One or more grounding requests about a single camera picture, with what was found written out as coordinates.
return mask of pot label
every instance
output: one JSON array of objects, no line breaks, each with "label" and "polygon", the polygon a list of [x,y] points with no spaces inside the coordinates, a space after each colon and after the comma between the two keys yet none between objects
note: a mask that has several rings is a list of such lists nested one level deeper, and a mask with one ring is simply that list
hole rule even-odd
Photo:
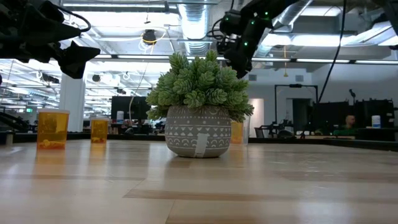
[{"label": "pot label", "polygon": [[197,148],[195,149],[195,157],[203,158],[206,152],[207,138],[209,134],[198,133]]}]

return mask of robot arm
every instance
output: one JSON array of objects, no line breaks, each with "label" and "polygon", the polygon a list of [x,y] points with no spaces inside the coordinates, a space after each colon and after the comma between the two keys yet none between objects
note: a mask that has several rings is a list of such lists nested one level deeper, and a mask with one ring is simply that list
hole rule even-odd
[{"label": "robot arm", "polygon": [[[62,12],[77,16],[87,23],[79,29],[64,24]],[[86,62],[101,53],[100,49],[80,47],[72,42],[65,50],[59,41],[80,36],[91,28],[83,17],[50,1],[0,0],[0,58],[14,58],[28,63],[36,59],[58,61],[61,71],[72,78],[82,78]]]}]

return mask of wall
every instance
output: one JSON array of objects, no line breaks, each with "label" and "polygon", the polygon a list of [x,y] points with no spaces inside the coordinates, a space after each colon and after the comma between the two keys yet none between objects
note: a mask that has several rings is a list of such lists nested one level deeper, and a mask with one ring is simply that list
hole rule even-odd
[{"label": "wall", "polygon": [[264,124],[264,99],[250,99],[249,103],[254,106],[253,115],[250,117],[249,137],[256,138],[254,128],[258,128]]},{"label": "wall", "polygon": [[[288,68],[288,77],[284,77],[285,70],[280,69],[274,71],[273,69],[257,69],[253,70],[250,74],[257,75],[256,82],[250,82],[248,88],[249,98],[259,98],[264,100],[264,123],[252,124],[255,127],[261,125],[271,124],[275,120],[275,99],[274,99],[274,85],[288,85],[294,84],[296,75],[303,75],[304,82],[300,82],[303,85],[312,84],[312,74],[307,73],[306,69],[301,68]],[[286,111],[290,108],[287,105],[287,99],[289,98],[313,98],[315,99],[315,90],[313,88],[289,88],[289,87],[278,87],[277,89],[277,114],[278,121],[286,118]]]},{"label": "wall", "polygon": [[[396,60],[396,52],[385,60]],[[326,80],[330,65],[313,72],[312,81],[322,86]],[[394,106],[398,107],[398,66],[396,65],[335,65],[330,75],[330,80],[325,89],[322,102],[336,102],[353,99],[349,93],[352,89],[356,93],[357,100],[393,100]]]}]

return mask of gray ceramic pot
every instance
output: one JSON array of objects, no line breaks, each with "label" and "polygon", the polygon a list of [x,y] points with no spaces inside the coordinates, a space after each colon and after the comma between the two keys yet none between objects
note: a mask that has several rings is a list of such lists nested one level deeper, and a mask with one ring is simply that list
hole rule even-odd
[{"label": "gray ceramic pot", "polygon": [[167,147],[179,156],[218,157],[229,148],[231,120],[228,111],[219,106],[171,106],[165,137]]}]

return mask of table surface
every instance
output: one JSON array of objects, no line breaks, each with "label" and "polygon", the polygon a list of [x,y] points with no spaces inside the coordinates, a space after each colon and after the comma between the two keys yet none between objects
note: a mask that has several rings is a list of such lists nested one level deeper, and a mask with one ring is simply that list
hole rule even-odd
[{"label": "table surface", "polygon": [[398,153],[231,146],[176,157],[164,142],[0,147],[0,223],[397,223]]}]

